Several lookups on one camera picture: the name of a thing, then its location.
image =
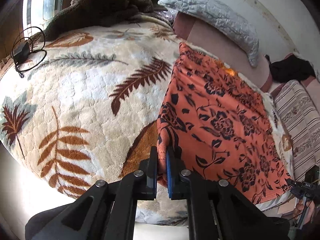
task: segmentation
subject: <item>black power adapter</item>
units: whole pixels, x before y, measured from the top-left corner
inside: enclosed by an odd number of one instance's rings
[[[27,41],[22,41],[13,51],[13,58],[16,65],[24,63],[30,55],[30,47]]]

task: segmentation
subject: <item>striped cushion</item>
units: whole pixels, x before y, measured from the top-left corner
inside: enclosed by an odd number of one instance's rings
[[[320,116],[310,96],[296,80],[287,82],[275,98],[276,109],[292,136],[294,177],[320,165]]]

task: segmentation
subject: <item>orange floral blanket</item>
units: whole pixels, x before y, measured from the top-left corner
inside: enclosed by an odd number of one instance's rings
[[[157,119],[160,173],[166,148],[204,179],[226,179],[252,203],[289,190],[259,93],[220,61],[180,44]]]

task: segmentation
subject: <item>black cable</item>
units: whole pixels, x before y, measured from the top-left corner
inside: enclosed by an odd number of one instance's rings
[[[311,205],[311,202],[312,202],[313,200],[314,200],[314,198],[310,201],[310,203],[309,203],[309,205],[307,206],[307,208]],[[290,220],[292,220],[292,219],[295,219],[295,218],[297,218],[298,216],[300,216],[302,213],[303,213],[303,211],[302,211],[300,214],[294,216],[293,218],[290,218],[290,219],[287,219],[287,220],[285,220],[285,221],[282,221],[282,222],[279,222],[279,223],[275,223],[275,224],[282,224],[282,223],[285,223],[285,222],[290,221]]]
[[[20,37],[20,34],[21,34],[21,33],[23,33],[24,31],[26,31],[26,30],[28,30],[28,29],[31,29],[31,28],[37,28],[37,29],[39,29],[39,30],[41,31],[41,34],[43,35],[44,43],[43,43],[43,46],[42,46],[41,49],[33,50],[33,41],[32,41],[32,39],[31,39],[30,37],[23,37],[23,38],[20,38],[20,39],[17,41],[17,39]],[[13,49],[14,49],[14,46],[16,46],[16,45],[18,44],[18,42],[21,41],[21,40],[23,40],[23,39],[31,40],[31,52],[30,52],[30,54],[32,54],[32,53],[37,53],[37,52],[40,52],[40,51],[44,51],[44,57],[43,57],[36,65],[34,65],[33,67],[28,68],[28,69],[24,69],[24,70],[19,70],[19,68],[18,68],[19,66],[17,65],[16,61],[14,60]],[[19,73],[19,76],[20,76],[21,78],[24,77],[23,72],[26,72],[26,71],[29,71],[29,70],[35,68],[35,67],[38,66],[38,65],[44,60],[44,58],[47,56],[47,51],[46,51],[45,49],[43,49],[44,46],[45,46],[45,36],[44,36],[44,32],[43,32],[43,30],[41,30],[39,27],[37,27],[37,26],[31,26],[31,27],[28,27],[28,28],[24,29],[22,32],[19,33],[18,37],[14,40],[14,43],[13,43],[12,50],[11,50],[11,57],[12,57],[13,62],[14,62],[15,70]]]

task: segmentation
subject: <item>cream blanket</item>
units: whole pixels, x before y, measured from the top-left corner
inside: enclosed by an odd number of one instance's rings
[[[181,40],[164,22],[137,17],[143,22],[65,33],[45,46],[47,57],[23,79],[13,64],[0,76],[1,142],[21,165],[70,197],[98,179],[120,180],[156,145],[155,120]],[[32,54],[20,69],[42,57]],[[161,186],[156,201],[138,207],[141,222],[172,225],[187,217],[186,202],[168,201]]]

